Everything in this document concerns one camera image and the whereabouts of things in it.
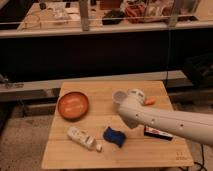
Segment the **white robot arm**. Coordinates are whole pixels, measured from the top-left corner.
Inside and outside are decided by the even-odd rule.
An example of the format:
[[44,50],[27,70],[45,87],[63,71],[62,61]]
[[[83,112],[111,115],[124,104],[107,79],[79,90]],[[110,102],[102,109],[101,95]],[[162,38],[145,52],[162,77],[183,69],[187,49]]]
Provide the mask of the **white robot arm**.
[[117,91],[113,100],[121,119],[130,129],[149,126],[213,147],[213,115],[148,107],[140,89]]

